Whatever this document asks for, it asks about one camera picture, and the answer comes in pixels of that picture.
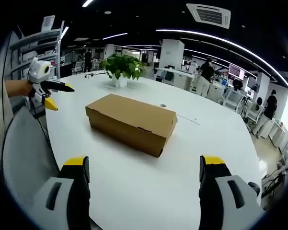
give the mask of green leaves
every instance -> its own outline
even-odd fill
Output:
[[[144,72],[144,67],[140,60],[128,55],[113,54],[108,59],[100,63],[102,69],[105,69],[108,76],[111,78],[111,74],[115,75],[119,79],[122,73],[124,77],[132,79],[139,79]]]

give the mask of ceiling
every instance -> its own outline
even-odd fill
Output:
[[[94,0],[88,7],[83,8],[82,4],[85,1],[46,0],[40,4],[36,1],[25,0],[22,5],[17,5],[20,11],[17,23],[27,36],[40,31],[44,16],[55,15],[54,28],[59,27],[62,20],[65,21],[66,26],[69,26],[62,39],[62,48],[70,45],[102,47],[108,43],[121,46],[160,45],[164,38],[180,39],[186,49],[228,60],[249,71],[260,70],[255,65],[257,64],[266,71],[267,75],[275,78],[278,84],[286,86],[265,63],[235,46],[199,35],[156,32],[156,29],[188,30],[224,38],[254,52],[277,71],[288,72],[288,6],[285,4],[270,5],[270,1],[265,0],[243,2],[236,0],[146,0],[141,2]],[[199,3],[230,10],[229,29],[196,22],[186,6],[187,3]],[[110,11],[111,14],[104,14],[105,11]],[[102,40],[104,37],[121,33],[128,34]],[[78,37],[89,39],[74,41]],[[206,57],[206,55],[190,51],[185,51],[184,55]]]

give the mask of cardboard box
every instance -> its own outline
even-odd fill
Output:
[[[114,94],[85,109],[92,127],[154,157],[161,155],[177,123],[173,111]]]

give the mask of shelving unit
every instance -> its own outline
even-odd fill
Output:
[[[20,62],[22,59],[22,55],[32,52],[32,51],[37,51],[45,48],[53,48],[54,53],[52,54],[46,54],[42,57],[39,57],[39,60],[45,60],[45,61],[50,61],[50,60],[55,60],[56,61],[56,76],[59,79],[60,78],[60,44],[61,44],[61,35],[63,32],[63,27],[64,27],[64,21],[61,24],[60,29],[53,29],[53,30],[48,30],[48,31],[43,31],[39,32],[36,34],[32,34],[30,36],[27,36],[13,44],[10,45],[10,50],[12,51],[11,59],[14,57],[13,52],[17,52],[18,55],[18,65],[12,65],[11,64],[11,70],[7,71],[6,75],[12,75],[16,71],[24,70],[30,66],[30,63],[32,60],[28,60],[25,62]],[[38,44],[38,45],[32,45],[30,44],[35,43],[35,42],[40,42],[43,40],[50,40],[54,39],[54,41],[45,41],[44,43]]]

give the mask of potted plant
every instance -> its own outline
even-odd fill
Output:
[[[141,61],[128,55],[113,54],[102,61],[100,65],[102,69],[106,70],[115,87],[126,86],[127,80],[130,78],[138,80],[144,72]]]

